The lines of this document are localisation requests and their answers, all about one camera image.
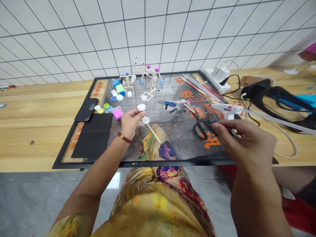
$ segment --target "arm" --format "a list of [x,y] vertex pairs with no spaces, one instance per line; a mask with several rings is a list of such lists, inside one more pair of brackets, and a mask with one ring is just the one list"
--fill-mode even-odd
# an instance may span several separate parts
[[[213,126],[238,167],[231,197],[238,236],[294,237],[272,173],[275,136],[244,120],[224,120]],[[233,138],[231,128],[243,137]]]
[[[138,121],[145,114],[145,111],[139,113],[137,109],[126,112],[122,117],[121,133],[131,140],[135,135]],[[101,195],[117,171],[128,146],[129,143],[125,142],[122,138],[116,137],[114,139],[70,195],[53,226],[71,214],[83,214],[89,217],[90,234],[92,233]]]

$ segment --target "yellow floral dress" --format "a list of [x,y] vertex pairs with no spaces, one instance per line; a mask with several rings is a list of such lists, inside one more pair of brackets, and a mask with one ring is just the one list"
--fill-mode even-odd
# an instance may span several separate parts
[[[154,125],[142,133],[139,160],[178,159],[167,135]],[[89,219],[70,215],[47,236],[89,236]],[[216,236],[202,198],[181,166],[133,168],[114,203],[111,216],[92,237]]]

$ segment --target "left hand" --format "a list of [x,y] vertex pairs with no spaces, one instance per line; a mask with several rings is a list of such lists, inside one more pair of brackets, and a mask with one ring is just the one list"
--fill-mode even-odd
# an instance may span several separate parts
[[121,134],[129,140],[135,135],[135,130],[138,126],[138,121],[141,120],[146,114],[146,111],[139,112],[138,109],[127,111],[122,116]]

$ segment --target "hand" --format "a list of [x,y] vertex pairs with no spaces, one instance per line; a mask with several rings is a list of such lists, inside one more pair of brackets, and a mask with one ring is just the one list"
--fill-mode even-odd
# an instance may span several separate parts
[[135,135],[135,130],[138,126],[138,121],[146,114],[146,111],[139,112],[138,109],[127,111],[122,116],[121,134],[131,140]]
[[[245,171],[271,169],[276,137],[255,126],[251,122],[236,119],[213,123],[228,155],[235,161],[238,168]],[[229,131],[234,128],[241,138],[234,138]]]

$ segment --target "white tiled wall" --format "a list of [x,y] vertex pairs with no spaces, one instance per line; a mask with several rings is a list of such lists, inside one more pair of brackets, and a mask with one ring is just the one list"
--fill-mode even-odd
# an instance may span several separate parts
[[0,0],[0,85],[294,64],[315,39],[315,0]]

